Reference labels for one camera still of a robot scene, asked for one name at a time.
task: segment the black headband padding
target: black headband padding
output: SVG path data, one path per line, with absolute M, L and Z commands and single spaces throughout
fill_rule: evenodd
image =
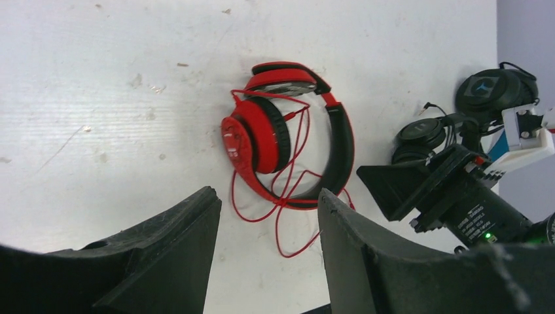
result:
M 309 191 L 293 196 L 287 205 L 299 208 L 314 208 L 322 188 L 330 190 L 333 194 L 341 193 L 347 184 L 353 164 L 355 162 L 355 139 L 351 123 L 343 105 L 326 107 L 331 123 L 331 147 L 328 163 L 322 178 Z M 314 203 L 297 203 L 295 200 L 309 200 Z

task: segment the label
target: label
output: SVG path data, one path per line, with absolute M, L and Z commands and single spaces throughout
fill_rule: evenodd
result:
M 493 226 L 491 221 L 484 220 L 485 216 L 484 206 L 478 204 L 467 213 L 466 218 L 459 223 L 457 228 L 461 230 L 465 237 L 472 241 Z

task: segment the headphones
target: headphones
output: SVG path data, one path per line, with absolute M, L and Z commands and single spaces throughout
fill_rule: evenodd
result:
M 458 112 L 475 118 L 482 130 L 500 121 L 501 111 L 529 103 L 538 103 L 536 77 L 510 62 L 499 69 L 488 69 L 467 78 L 457 90 Z
M 432 103 L 426 103 L 422 112 L 430 107 L 437 107 L 445 114 L 443 109 Z M 463 137 L 464 145 L 471 138 L 471 136 L 467 136 L 467 140 L 465 140 L 465 136 L 470 135 L 470 131 L 475 131 L 479 135 L 477 127 L 476 119 L 458 113 L 409 123 L 395 137 L 398 146 L 391 157 L 391 164 L 426 160 L 433 157 L 435 155 L 434 149 L 443 142 L 445 142 L 445 147 L 456 143 L 456 133 L 459 131 Z M 474 142 L 470 144 L 472 146 L 479 145 Z
M 244 90 L 232 90 L 236 108 L 223 119 L 221 133 L 228 157 L 243 180 L 258 195 L 275 204 L 293 209 L 316 208 L 322 188 L 339 194 L 347 184 L 354 163 L 353 130 L 345 108 L 331 94 L 331 87 L 316 73 L 300 63 L 270 62 L 252 68 L 253 77 Z M 309 92 L 321 95 L 331 122 L 331 151 L 319 182 L 309 191 L 281 199 L 267 189 L 256 172 L 268 174 L 289 165 L 291 138 L 286 121 L 271 98 L 301 103 L 291 97 Z M 240 99 L 236 93 L 246 95 Z

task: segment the gray wall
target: gray wall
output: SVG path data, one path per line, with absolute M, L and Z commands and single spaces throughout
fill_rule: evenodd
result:
M 555 1 L 499 0 L 497 51 L 538 78 L 540 109 L 555 105 Z M 533 221 L 555 211 L 555 156 L 505 175 L 501 196 Z

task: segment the black ear cup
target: black ear cup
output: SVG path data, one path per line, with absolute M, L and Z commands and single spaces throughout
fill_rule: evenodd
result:
M 291 138 L 289 137 L 289 129 L 287 128 L 285 119 L 283 115 L 281 115 L 279 109 L 270 100 L 263 97 L 250 97 L 249 100 L 256 103 L 262 111 L 264 111 L 274 128 L 278 143 L 278 161 L 276 169 L 273 172 L 278 172 L 287 166 L 289 157 L 291 157 Z
M 519 105 L 527 105 L 529 103 L 535 102 L 536 98 L 538 97 L 536 78 L 533 75 L 524 73 L 519 70 L 510 69 L 507 71 L 513 72 L 522 83 L 522 100 Z
M 445 129 L 439 119 L 428 118 L 405 126 L 397 134 L 400 146 L 425 146 L 434 149 L 445 141 Z
M 499 66 L 467 78 L 455 96 L 457 111 L 475 118 L 480 126 L 500 120 L 501 111 L 534 103 L 538 97 L 536 77 L 509 62 Z
M 416 160 L 425 160 L 434 156 L 435 152 L 429 147 L 403 145 L 397 147 L 391 157 L 391 164 L 401 164 L 403 162 L 414 162 Z

